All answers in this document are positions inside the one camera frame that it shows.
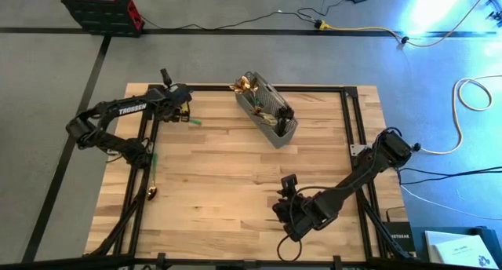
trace black cable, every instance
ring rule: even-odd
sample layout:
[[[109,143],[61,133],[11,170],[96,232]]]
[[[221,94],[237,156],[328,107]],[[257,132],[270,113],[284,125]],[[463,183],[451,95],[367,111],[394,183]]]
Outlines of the black cable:
[[[399,184],[400,185],[407,185],[407,184],[420,184],[420,183],[424,183],[427,181],[440,181],[440,180],[445,180],[445,179],[449,179],[452,177],[462,177],[462,176],[469,176],[469,175],[475,175],[475,174],[481,174],[481,173],[502,173],[502,170],[500,170],[500,169],[502,169],[502,166],[491,167],[491,168],[486,168],[486,169],[481,169],[481,170],[466,171],[466,172],[461,172],[461,173],[453,173],[453,174],[436,173],[436,172],[424,171],[424,170],[419,170],[419,169],[414,169],[414,168],[403,168],[403,169],[400,169],[397,171],[398,171]],[[430,175],[438,175],[438,176],[444,176],[444,177],[402,183],[401,182],[401,172],[405,171],[405,170],[411,170],[411,171],[415,171],[415,172],[419,172],[419,173],[426,173],[426,174],[430,174]]]
[[[396,132],[398,133],[398,135],[399,135],[400,137],[402,137],[401,130],[399,130],[399,129],[398,129],[398,128],[396,128],[396,127],[388,127],[388,128],[387,128],[387,129],[385,129],[385,130],[386,130],[386,131],[387,131],[387,130],[394,130],[394,131],[396,131]]]
[[[145,18],[144,16],[141,16],[141,18],[143,18],[143,20],[146,20],[148,23],[150,23],[150,25],[152,25],[152,26],[154,26],[156,28],[164,29],[163,27],[158,26],[157,24],[153,23],[152,21],[150,21],[149,19]]]
[[[299,240],[299,241],[298,241],[298,243],[300,244],[300,249],[298,250],[298,254],[297,254],[297,255],[296,255],[296,256],[295,256],[292,260],[288,261],[288,260],[286,260],[286,259],[282,258],[282,255],[281,255],[281,250],[280,250],[280,249],[281,249],[281,245],[282,245],[282,243],[283,243],[283,242],[285,242],[288,238],[289,238],[289,235],[286,235],[283,239],[281,239],[281,241],[280,241],[280,242],[279,242],[279,244],[277,245],[277,249],[276,249],[276,251],[277,251],[277,256],[279,257],[279,259],[280,259],[281,261],[284,261],[284,262],[294,262],[294,261],[296,261],[298,258],[300,258],[300,256],[301,256],[301,252],[302,252],[302,250],[304,249],[304,246],[302,245],[301,240]]]
[[[405,207],[404,206],[398,206],[398,207],[387,208],[387,210],[385,210],[385,217],[387,218],[387,222],[391,221],[391,217],[389,216],[389,210],[396,210],[396,209],[401,209],[401,208],[405,208]]]
[[[300,15],[298,15],[297,13],[293,13],[293,12],[282,12],[282,11],[274,11],[270,14],[267,14],[267,15],[263,15],[263,16],[259,16],[257,18],[254,18],[254,19],[250,19],[250,20],[243,20],[242,22],[238,22],[236,24],[228,24],[228,25],[224,25],[224,26],[220,26],[220,27],[215,27],[215,28],[207,28],[207,27],[201,27],[197,24],[188,24],[188,25],[185,25],[183,27],[176,27],[176,28],[165,28],[165,27],[160,27],[158,26],[157,24],[154,24],[153,22],[151,22],[149,19],[145,18],[144,16],[141,16],[145,21],[147,21],[148,23],[150,23],[151,25],[161,29],[161,30],[182,30],[182,29],[185,29],[185,28],[188,28],[188,27],[196,27],[198,29],[201,29],[203,31],[218,31],[218,30],[221,30],[221,29],[224,29],[224,28],[228,28],[228,27],[237,27],[239,25],[242,25],[242,24],[246,24],[246,23],[250,23],[250,22],[254,22],[254,21],[258,21],[258,20],[261,20],[261,19],[264,19],[264,18],[268,18],[270,16],[273,16],[275,14],[284,14],[284,15],[294,15],[296,16],[298,19],[300,20],[304,20],[306,22],[309,22],[311,24],[314,23],[313,20],[308,20],[308,19],[305,19],[303,17],[301,17]]]
[[[320,10],[322,10],[322,9],[324,8],[324,4],[325,4],[325,3],[326,3],[326,0],[322,0]]]
[[[297,13],[299,13],[300,15],[302,15],[302,16],[305,16],[305,17],[311,18],[311,19],[313,20],[314,18],[312,18],[311,16],[309,16],[309,15],[307,15],[307,14],[305,14],[305,13],[302,13],[301,11],[304,11],[304,10],[310,10],[310,11],[313,11],[313,12],[317,13],[317,14],[318,14],[318,15],[320,15],[320,16],[327,16],[327,15],[328,15],[328,13],[329,13],[329,10],[330,10],[331,8],[337,7],[338,5],[342,4],[343,2],[349,2],[349,1],[350,1],[350,0],[340,0],[339,2],[337,2],[337,3],[335,3],[335,4],[328,5],[328,7],[326,8],[326,12],[325,12],[325,13],[323,13],[323,12],[322,12],[322,9],[321,9],[321,11],[318,11],[318,10],[316,10],[316,9],[312,8],[312,7],[303,7],[303,8],[298,9],[296,12],[297,12]]]
[[[119,157],[114,158],[114,159],[112,159],[112,160],[108,160],[108,161],[107,161],[107,163],[112,163],[112,162],[115,162],[115,161],[119,160],[120,158],[122,158],[122,155],[120,155]]]

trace red toolbox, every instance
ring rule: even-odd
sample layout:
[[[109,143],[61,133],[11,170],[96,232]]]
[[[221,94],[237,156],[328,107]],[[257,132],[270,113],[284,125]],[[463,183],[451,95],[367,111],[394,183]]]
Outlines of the red toolbox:
[[[92,35],[139,37],[144,21],[133,0],[61,0]]]

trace wire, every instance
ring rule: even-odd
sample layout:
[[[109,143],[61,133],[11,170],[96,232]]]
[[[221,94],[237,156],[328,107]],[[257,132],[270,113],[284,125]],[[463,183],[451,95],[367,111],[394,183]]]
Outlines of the wire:
[[[299,241],[298,241],[298,243],[300,244],[300,249],[298,250],[298,254],[297,254],[297,255],[296,255],[296,256],[295,256],[292,260],[288,261],[288,260],[286,260],[286,259],[282,258],[282,255],[281,255],[281,250],[280,250],[280,249],[281,249],[281,245],[282,245],[282,243],[283,243],[283,242],[285,242],[288,238],[289,238],[289,235],[286,235],[284,238],[282,238],[282,239],[281,239],[281,241],[280,241],[280,242],[279,242],[279,244],[277,245],[277,249],[276,249],[276,251],[277,251],[277,256],[279,257],[279,259],[280,259],[281,261],[284,261],[284,262],[294,262],[294,261],[296,261],[298,258],[300,258],[300,255],[301,255],[302,250],[304,249],[304,246],[302,245],[301,240],[299,240]]]
[[[398,133],[398,135],[399,135],[400,137],[402,137],[402,133],[401,133],[401,130],[400,130],[400,129],[398,129],[398,128],[396,128],[396,127],[388,127],[387,129],[385,129],[385,131],[388,131],[388,130],[394,130],[394,131],[396,131],[396,132]]]
[[[112,159],[112,160],[108,160],[108,161],[107,161],[107,163],[112,163],[112,162],[115,162],[115,161],[119,160],[120,158],[122,158],[122,155],[120,155],[119,157],[114,158],[114,159]]]
[[[337,2],[335,4],[328,5],[328,7],[326,8],[326,12],[325,13],[322,12],[322,9],[321,9],[321,11],[318,11],[318,10],[312,8],[312,7],[303,7],[303,8],[298,9],[296,12],[299,13],[300,15],[302,15],[302,16],[309,17],[309,18],[311,18],[313,20],[314,18],[312,18],[311,16],[309,16],[309,15],[307,15],[305,13],[302,13],[301,11],[310,10],[310,11],[313,11],[313,12],[317,13],[320,16],[327,16],[328,13],[329,13],[329,10],[331,8],[337,7],[338,5],[342,4],[343,2],[349,2],[349,1],[350,0],[340,0],[339,2]]]
[[[154,24],[152,21],[150,21],[149,19],[145,18],[144,16],[141,16],[145,21],[147,21],[148,23],[150,23],[151,25],[161,29],[161,30],[182,30],[182,29],[186,29],[188,27],[196,27],[198,29],[201,29],[203,31],[217,31],[217,30],[221,30],[221,29],[224,29],[224,28],[229,28],[229,27],[237,27],[239,25],[242,25],[242,24],[246,24],[246,23],[250,23],[250,22],[254,22],[254,21],[258,21],[258,20],[261,20],[261,19],[264,19],[264,18],[268,18],[270,16],[274,16],[275,14],[283,14],[283,15],[294,15],[296,16],[298,19],[300,20],[304,20],[306,22],[309,22],[309,23],[314,23],[314,20],[313,19],[305,19],[303,17],[301,17],[300,15],[298,15],[297,13],[293,13],[293,12],[283,12],[281,10],[277,10],[277,11],[274,11],[272,13],[269,13],[267,15],[263,15],[263,16],[259,16],[257,18],[254,18],[254,19],[250,19],[250,20],[243,20],[242,22],[238,22],[236,24],[228,24],[228,25],[224,25],[224,26],[220,26],[220,27],[215,27],[215,28],[207,28],[207,27],[201,27],[197,24],[188,24],[188,25],[185,25],[183,27],[176,27],[174,29],[172,28],[165,28],[165,27],[160,27],[158,26],[157,24]]]
[[[152,26],[154,26],[154,27],[156,27],[156,28],[159,28],[159,29],[161,29],[161,30],[163,30],[163,29],[164,29],[163,27],[160,27],[160,26],[158,26],[156,23],[154,23],[154,22],[150,21],[149,19],[145,18],[145,16],[141,16],[141,18],[143,18],[143,20],[146,20],[146,21],[147,21],[150,25],[152,25]]]
[[[502,218],[491,218],[491,217],[483,217],[483,216],[479,216],[479,215],[476,215],[476,214],[472,214],[472,213],[468,213],[468,212],[465,212],[465,211],[462,211],[462,210],[456,210],[452,207],[449,207],[449,206],[444,206],[440,203],[437,203],[437,202],[432,202],[428,199],[423,199],[421,197],[419,197],[418,195],[415,195],[414,193],[410,192],[406,187],[403,187],[401,186],[402,189],[404,189],[406,192],[408,192],[411,196],[421,200],[421,201],[424,201],[426,203],[430,203],[430,204],[434,204],[436,206],[439,206],[439,207],[442,207],[442,208],[446,208],[447,210],[452,210],[452,211],[456,211],[458,213],[462,213],[462,214],[466,214],[466,215],[469,215],[469,216],[472,216],[472,217],[476,217],[476,218],[481,218],[481,219],[486,219],[486,220],[493,220],[493,221],[502,221]]]
[[[389,216],[389,211],[390,210],[397,210],[397,209],[401,209],[401,208],[405,208],[405,207],[404,206],[398,206],[398,207],[387,208],[387,210],[385,210],[385,217],[387,218],[387,222],[391,221],[391,217]]]
[[[428,152],[428,153],[431,153],[431,154],[434,154],[434,155],[446,155],[446,154],[449,154],[449,153],[452,153],[452,152],[456,151],[462,145],[462,142],[464,141],[464,134],[462,133],[462,129],[460,128],[460,124],[458,122],[458,115],[457,115],[457,87],[460,85],[460,87],[458,87],[458,100],[466,108],[469,108],[469,109],[471,109],[473,111],[485,111],[485,110],[488,110],[488,109],[490,109],[492,107],[493,97],[492,97],[491,92],[484,85],[482,85],[480,82],[478,82],[478,80],[482,79],[482,78],[502,78],[502,75],[488,75],[488,76],[482,76],[482,77],[477,77],[477,78],[461,78],[460,80],[456,81],[455,84],[453,85],[453,105],[452,105],[452,110],[453,110],[453,122],[455,123],[455,128],[457,129],[458,136],[459,136],[459,140],[457,142],[457,145],[454,148],[452,148],[452,149],[450,149],[448,151],[432,151],[432,150],[428,150],[428,149],[425,149],[425,148],[421,148],[421,150],[423,150],[425,152]],[[478,87],[480,87],[486,93],[486,95],[488,96],[488,105],[486,105],[486,107],[484,107],[484,108],[474,108],[471,105],[467,104],[467,102],[465,102],[464,98],[462,97],[462,89],[468,83],[473,83],[473,84],[477,85]]]
[[[458,22],[458,24],[451,30],[449,31],[444,37],[440,38],[438,41],[436,42],[433,42],[433,43],[430,43],[430,44],[427,44],[427,45],[419,45],[419,44],[416,44],[416,43],[413,43],[413,42],[410,42],[408,41],[407,39],[405,38],[408,38],[408,37],[402,37],[401,35],[398,35],[397,33],[395,33],[393,30],[390,30],[386,27],[332,27],[328,24],[326,24],[326,22],[322,21],[322,24],[321,26],[319,27],[319,30],[334,30],[334,31],[368,31],[368,30],[378,30],[378,31],[386,31],[386,32],[389,32],[391,33],[392,35],[394,35],[394,37],[398,40],[401,40],[401,42],[405,42],[405,43],[409,43],[410,45],[412,46],[417,46],[417,47],[429,47],[429,46],[435,46],[437,45],[438,43],[442,42],[443,40],[445,40],[446,38],[448,38],[463,22],[464,20],[467,18],[467,16],[469,16],[469,14],[471,14],[472,10],[474,10],[474,8],[480,3],[481,0],[478,0],[472,7],[471,9],[469,9],[469,11],[465,14],[465,16],[462,18],[462,20],[460,20],[460,22]]]
[[[440,180],[445,180],[449,179],[452,177],[461,177],[461,176],[469,176],[469,175],[475,175],[475,174],[480,174],[480,173],[502,173],[502,166],[497,166],[497,167],[491,167],[491,168],[486,168],[482,170],[472,170],[472,171],[466,171],[466,172],[461,172],[461,173],[453,173],[453,174],[448,174],[448,173],[436,173],[436,172],[429,172],[429,171],[423,171],[423,170],[418,170],[414,168],[403,168],[398,170],[398,179],[399,179],[399,184],[400,185],[407,185],[407,184],[421,184],[427,181],[440,181]],[[427,173],[430,175],[439,175],[439,176],[444,176],[444,177],[439,177],[439,178],[432,178],[432,179],[425,179],[422,181],[414,181],[414,182],[408,182],[408,183],[402,183],[401,182],[401,172],[404,170],[411,170],[411,171],[416,171],[419,173]]]

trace black metal frame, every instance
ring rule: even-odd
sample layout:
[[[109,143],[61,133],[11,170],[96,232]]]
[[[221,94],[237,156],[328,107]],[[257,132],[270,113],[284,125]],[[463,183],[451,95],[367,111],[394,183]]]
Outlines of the black metal frame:
[[[493,11],[488,15],[488,18],[492,18],[497,22],[498,27],[502,27],[502,5],[500,0],[488,0],[488,4],[493,6]]]
[[[193,89],[195,92],[198,91],[231,91],[231,89],[228,86],[190,86],[191,89]],[[340,99],[342,103],[342,112],[343,112],[343,117],[344,117],[344,123],[345,123],[345,133],[347,137],[347,149],[349,155],[350,153],[350,146],[351,144],[355,144],[354,141],[354,135],[352,133],[352,127],[351,127],[351,116],[349,113],[348,109],[348,97],[351,97],[353,106],[354,106],[354,112],[355,112],[355,121],[357,124],[357,130],[358,130],[358,142],[360,144],[366,144],[366,135],[364,131],[364,125],[362,121],[362,115],[361,115],[361,108],[359,106],[359,98],[358,98],[358,91],[355,86],[276,86],[275,87],[277,91],[279,92],[301,92],[301,93],[318,93],[318,92],[329,92],[329,93],[339,93],[340,94]],[[138,131],[138,138],[143,139],[145,137],[146,133],[146,128],[147,128],[147,121],[151,119],[151,111],[146,110],[143,112],[143,115],[141,116],[141,121],[140,121],[140,128]],[[154,121],[151,127],[151,132],[150,132],[150,139],[151,143],[155,146],[155,140],[157,137],[157,131],[158,131],[158,126],[159,122]],[[354,156],[351,157],[351,164],[353,165],[353,161],[355,159]],[[137,240],[139,237],[140,233],[140,225],[141,225],[141,219],[142,219],[142,213],[143,213],[143,208],[144,208],[144,194],[146,194],[148,186],[148,178],[150,176],[150,166],[151,166],[151,159],[150,163],[147,166],[147,168],[143,171],[143,176],[141,179],[141,184],[140,188],[137,192],[138,195],[142,195],[138,199],[137,203],[137,208],[136,208],[136,216],[134,217],[134,223],[133,223],[133,230],[132,230],[132,235],[131,235],[131,241],[129,243],[129,249],[127,254],[129,255],[134,255],[136,253],[136,245],[137,245]],[[133,190],[134,190],[134,183],[136,179],[138,169],[131,168],[130,173],[129,173],[129,179],[127,183],[127,187],[125,190],[125,196],[124,196],[124,203],[122,205],[122,215],[121,215],[121,220],[123,219],[129,219],[125,218],[125,215],[128,215],[129,211],[129,206],[131,205],[131,202],[133,201]],[[371,204],[371,207],[373,208],[374,212],[376,215],[380,218],[380,212],[378,210],[378,199],[377,199],[377,191],[375,189],[375,185],[373,182],[368,184],[368,193],[369,193],[369,202]],[[372,254],[372,249],[371,249],[371,241],[369,238],[369,229],[368,229],[368,222],[366,220],[366,212],[365,212],[365,207],[364,204],[367,202],[366,197],[362,190],[358,191],[356,194],[356,199],[357,199],[357,206],[358,206],[358,216],[359,216],[359,223],[361,227],[361,233],[362,233],[362,241],[363,241],[363,247],[364,247],[364,252],[365,252],[365,257],[366,260],[370,259],[373,257]],[[120,230],[118,236],[116,237],[116,243],[114,246],[113,254],[114,255],[119,255],[122,253],[122,242],[123,242],[123,236],[124,236],[125,229],[122,228]],[[387,257],[387,251],[385,250],[385,245],[384,241],[382,240],[380,234],[377,232],[377,243],[378,243],[378,250],[380,252],[380,257]],[[332,265],[332,262],[323,264],[324,266],[329,266]]]
[[[194,91],[231,91],[228,86],[190,86]],[[345,124],[345,133],[347,137],[347,152],[351,157],[351,164],[353,165],[355,156],[351,155],[350,147],[351,144],[355,144],[354,135],[352,133],[351,127],[351,116],[348,109],[348,97],[351,97],[355,112],[355,121],[358,130],[358,142],[360,144],[366,144],[366,135],[364,131],[361,108],[359,106],[358,91],[355,86],[276,86],[279,92],[299,92],[299,93],[339,93],[342,103],[342,112]],[[140,128],[138,130],[138,138],[143,139],[147,130],[148,120],[152,120],[153,111],[151,108],[143,111],[140,121]],[[160,122],[153,119],[153,124],[150,131],[150,140],[155,149],[155,141],[157,138],[158,127]],[[138,188],[137,194],[133,197],[134,184],[136,181],[136,176],[138,169],[131,168],[129,172],[129,179],[125,190],[124,202],[122,205],[121,219],[115,225],[111,234],[104,240],[101,246],[92,252],[88,256],[80,258],[72,258],[57,261],[40,261],[31,262],[18,265],[0,265],[0,269],[11,269],[13,266],[17,269],[40,269],[40,268],[71,268],[71,269],[98,269],[98,268],[110,268],[118,266],[127,265],[138,265],[138,264],[149,264],[157,265],[160,267],[169,267],[171,265],[215,265],[215,266],[237,266],[243,268],[258,268],[261,266],[298,266],[298,267],[330,267],[334,269],[339,269],[342,266],[342,262],[339,256],[333,256],[332,261],[295,261],[295,262],[284,262],[284,261],[246,261],[246,260],[193,260],[193,259],[166,259],[165,254],[159,254],[158,258],[152,259],[139,259],[135,258],[136,245],[138,242],[140,234],[141,219],[143,216],[143,209],[146,200],[146,194],[148,189],[148,180],[150,177],[151,169],[151,157],[148,159],[148,165],[143,170],[143,175],[141,177],[140,186]],[[387,251],[385,250],[384,240],[381,234],[386,235],[386,229],[381,224],[376,224],[376,235],[378,249],[380,252],[380,258],[373,257],[371,249],[371,241],[369,237],[368,222],[366,220],[366,215],[375,222],[380,221],[380,213],[378,210],[378,199],[377,192],[373,182],[367,185],[369,193],[369,202],[366,199],[364,192],[362,190],[357,191],[356,199],[358,206],[358,216],[359,223],[362,233],[362,242],[365,252],[366,261],[360,262],[343,262],[343,267],[367,267],[368,263],[378,262],[381,265],[386,265],[391,263],[393,260],[385,259],[387,257]],[[127,225],[129,219],[134,216],[133,230],[131,234],[131,240],[129,242],[129,249],[126,254],[122,254],[122,244],[125,234],[125,226]],[[106,255],[111,245],[114,245],[113,255]]]

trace white cable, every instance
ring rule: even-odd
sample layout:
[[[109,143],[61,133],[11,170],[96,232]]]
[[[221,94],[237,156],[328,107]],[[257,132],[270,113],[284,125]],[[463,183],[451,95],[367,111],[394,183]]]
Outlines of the white cable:
[[[432,150],[428,150],[425,148],[422,148],[421,150],[428,152],[428,153],[431,153],[431,154],[434,154],[434,155],[446,155],[446,154],[449,154],[449,153],[456,151],[462,145],[462,141],[464,141],[464,135],[462,134],[462,129],[460,128],[460,124],[458,122],[458,116],[457,116],[457,87],[458,87],[458,85],[460,85],[460,87],[458,88],[458,100],[460,100],[460,102],[466,108],[469,108],[473,111],[487,110],[492,107],[493,97],[492,97],[491,92],[484,85],[482,85],[480,82],[478,82],[478,80],[482,79],[482,78],[502,78],[502,75],[489,75],[489,76],[482,76],[482,77],[477,77],[477,78],[461,78],[460,80],[456,81],[455,84],[453,85],[453,106],[452,106],[453,121],[455,123],[455,128],[457,128],[458,137],[459,137],[458,143],[455,146],[455,148],[448,150],[448,151],[432,151]],[[486,95],[488,96],[488,105],[486,105],[486,107],[473,108],[471,105],[467,104],[467,102],[464,101],[464,98],[462,97],[462,89],[469,82],[477,85],[486,93]]]
[[[405,191],[407,191],[411,196],[413,196],[413,197],[415,197],[415,198],[417,198],[419,200],[425,201],[426,203],[434,204],[436,206],[439,206],[439,207],[442,207],[442,208],[446,208],[448,210],[456,211],[456,212],[459,212],[459,213],[462,213],[462,214],[466,214],[466,215],[469,215],[469,216],[472,216],[472,217],[477,217],[477,218],[486,219],[486,220],[502,221],[502,218],[483,217],[483,216],[475,215],[475,214],[468,213],[468,212],[465,212],[465,211],[462,211],[462,210],[456,210],[456,209],[454,209],[452,207],[444,206],[442,204],[439,204],[439,203],[436,203],[436,202],[432,202],[432,201],[427,200],[427,199],[423,199],[423,198],[419,197],[418,195],[415,195],[414,193],[410,192],[408,190],[408,188],[405,188],[404,186],[401,186],[401,188],[404,189]]]

